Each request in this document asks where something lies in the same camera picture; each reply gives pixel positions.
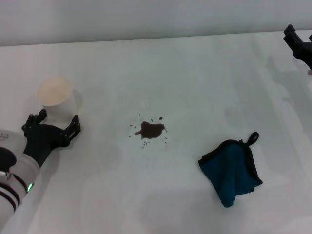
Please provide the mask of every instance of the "white paper cup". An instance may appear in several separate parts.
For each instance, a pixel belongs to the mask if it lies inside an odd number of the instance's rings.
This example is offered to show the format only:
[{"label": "white paper cup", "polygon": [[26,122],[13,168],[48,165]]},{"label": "white paper cup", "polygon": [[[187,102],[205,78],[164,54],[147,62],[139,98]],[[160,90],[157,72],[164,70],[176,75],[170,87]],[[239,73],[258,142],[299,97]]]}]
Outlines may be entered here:
[{"label": "white paper cup", "polygon": [[68,125],[76,114],[73,86],[61,77],[45,80],[36,91],[36,98],[47,111],[49,124]]}]

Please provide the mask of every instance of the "coffee spill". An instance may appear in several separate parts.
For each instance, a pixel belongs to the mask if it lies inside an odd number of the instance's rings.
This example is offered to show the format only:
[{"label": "coffee spill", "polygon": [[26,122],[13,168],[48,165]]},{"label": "coffee spill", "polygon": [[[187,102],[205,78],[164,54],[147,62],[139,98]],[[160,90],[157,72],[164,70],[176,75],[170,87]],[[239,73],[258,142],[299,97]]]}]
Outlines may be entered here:
[{"label": "coffee spill", "polygon": [[139,132],[136,132],[135,135],[141,134],[141,139],[147,138],[157,138],[161,135],[162,130],[166,129],[165,125],[161,123],[152,124],[148,123],[146,121],[141,123],[141,130]]}]

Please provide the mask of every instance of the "blue towel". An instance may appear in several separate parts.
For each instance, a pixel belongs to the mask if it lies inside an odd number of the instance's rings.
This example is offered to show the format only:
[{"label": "blue towel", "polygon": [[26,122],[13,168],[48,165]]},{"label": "blue towel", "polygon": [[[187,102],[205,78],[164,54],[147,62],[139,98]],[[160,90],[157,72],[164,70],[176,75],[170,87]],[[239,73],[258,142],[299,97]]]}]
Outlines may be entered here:
[{"label": "blue towel", "polygon": [[259,133],[255,132],[246,143],[226,140],[198,161],[224,207],[232,206],[235,196],[253,192],[254,187],[262,184],[249,148],[258,137]]}]

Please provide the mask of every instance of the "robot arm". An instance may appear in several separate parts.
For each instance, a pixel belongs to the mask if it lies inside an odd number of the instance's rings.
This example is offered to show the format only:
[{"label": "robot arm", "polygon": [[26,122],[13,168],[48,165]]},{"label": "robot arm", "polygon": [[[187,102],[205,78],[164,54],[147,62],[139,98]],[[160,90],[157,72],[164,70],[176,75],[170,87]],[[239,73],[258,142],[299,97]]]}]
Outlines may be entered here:
[{"label": "robot arm", "polygon": [[30,115],[22,127],[24,136],[0,130],[0,232],[32,188],[50,152],[67,147],[80,132],[78,115],[65,130],[40,124],[46,116],[44,109]]},{"label": "robot arm", "polygon": [[304,61],[312,69],[312,42],[303,42],[295,31],[291,24],[288,25],[284,31],[284,41],[291,48],[293,56]]}]

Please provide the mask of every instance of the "white tabletop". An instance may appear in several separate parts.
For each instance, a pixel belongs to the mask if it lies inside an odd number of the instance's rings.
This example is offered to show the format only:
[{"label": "white tabletop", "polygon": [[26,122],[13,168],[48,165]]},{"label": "white tabletop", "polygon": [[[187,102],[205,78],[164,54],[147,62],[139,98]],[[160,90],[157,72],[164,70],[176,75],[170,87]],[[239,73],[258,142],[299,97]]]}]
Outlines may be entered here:
[{"label": "white tabletop", "polygon": [[[83,127],[3,233],[311,233],[307,71],[282,32],[1,47],[0,128],[22,132],[41,109],[36,87],[58,75],[74,83]],[[142,149],[134,132],[151,118],[168,132]],[[197,161],[253,131],[263,184],[224,208]]]}]

